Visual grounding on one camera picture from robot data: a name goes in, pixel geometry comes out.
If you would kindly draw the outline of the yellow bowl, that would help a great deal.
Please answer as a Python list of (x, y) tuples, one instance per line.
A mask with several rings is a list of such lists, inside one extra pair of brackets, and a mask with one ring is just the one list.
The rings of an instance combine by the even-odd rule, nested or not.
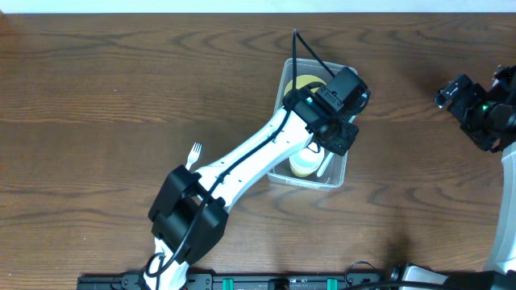
[[(314, 75), (306, 74), (306, 75), (297, 76), (296, 88), (300, 89), (303, 86), (308, 85), (309, 83), (312, 83), (312, 82), (322, 83), (323, 85), (327, 84), (320, 77), (316, 77)], [(292, 87), (293, 87), (293, 81), (289, 81), (288, 84), (286, 85), (285, 89), (284, 89), (283, 95), (286, 95), (292, 89)]]

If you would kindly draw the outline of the white plastic fork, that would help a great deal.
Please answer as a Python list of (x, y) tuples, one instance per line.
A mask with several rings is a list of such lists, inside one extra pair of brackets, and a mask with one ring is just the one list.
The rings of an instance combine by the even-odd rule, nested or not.
[(195, 164), (198, 161), (201, 153), (202, 153), (202, 144), (196, 142), (192, 146), (192, 148), (191, 148), (191, 150), (190, 150), (190, 152), (188, 154), (188, 157), (187, 157), (187, 162), (186, 162), (186, 165), (185, 165), (185, 168), (187, 170), (190, 170), (192, 165)]

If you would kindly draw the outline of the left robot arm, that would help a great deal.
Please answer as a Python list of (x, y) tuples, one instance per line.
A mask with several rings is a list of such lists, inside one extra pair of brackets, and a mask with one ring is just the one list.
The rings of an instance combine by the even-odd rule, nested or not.
[(310, 143), (345, 155), (359, 131), (352, 117), (369, 95), (348, 67), (328, 84), (294, 85), (267, 124), (229, 154), (195, 172), (173, 169), (148, 212), (156, 249), (143, 274), (146, 288), (181, 288), (188, 267), (223, 236), (234, 203), (271, 168)]

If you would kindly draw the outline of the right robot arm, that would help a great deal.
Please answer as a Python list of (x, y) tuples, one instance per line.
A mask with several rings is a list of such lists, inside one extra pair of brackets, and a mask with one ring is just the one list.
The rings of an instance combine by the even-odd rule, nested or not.
[(486, 90), (462, 74), (435, 95), (482, 151), (501, 153), (503, 193), (492, 250), (482, 271), (441, 274), (413, 264), (394, 268), (383, 289), (515, 288), (515, 67), (498, 66)]

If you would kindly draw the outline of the white cup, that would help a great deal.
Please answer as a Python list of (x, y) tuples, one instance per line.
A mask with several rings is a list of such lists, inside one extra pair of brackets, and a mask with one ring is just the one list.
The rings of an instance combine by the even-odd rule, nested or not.
[(289, 157), (290, 165), (301, 172), (312, 172), (317, 170), (323, 162), (325, 151), (323, 148), (314, 151), (307, 148)]

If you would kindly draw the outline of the yellow cup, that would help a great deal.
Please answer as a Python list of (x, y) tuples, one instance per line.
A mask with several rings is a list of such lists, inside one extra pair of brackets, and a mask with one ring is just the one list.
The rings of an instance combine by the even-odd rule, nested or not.
[(303, 167), (299, 164), (290, 164), (290, 169), (295, 176), (299, 178), (305, 178), (311, 175), (312, 173), (316, 172), (318, 170), (318, 166)]

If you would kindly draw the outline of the light blue plastic spoon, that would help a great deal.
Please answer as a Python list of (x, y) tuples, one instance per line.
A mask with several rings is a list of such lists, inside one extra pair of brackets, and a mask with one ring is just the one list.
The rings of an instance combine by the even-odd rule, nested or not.
[(325, 157), (325, 159), (323, 160), (323, 162), (321, 163), (320, 167), (318, 168), (318, 171), (316, 173), (317, 177), (321, 177), (324, 174), (324, 172), (326, 171), (326, 169), (333, 157), (334, 157), (334, 153), (332, 151), (330, 151), (327, 154), (327, 156)]

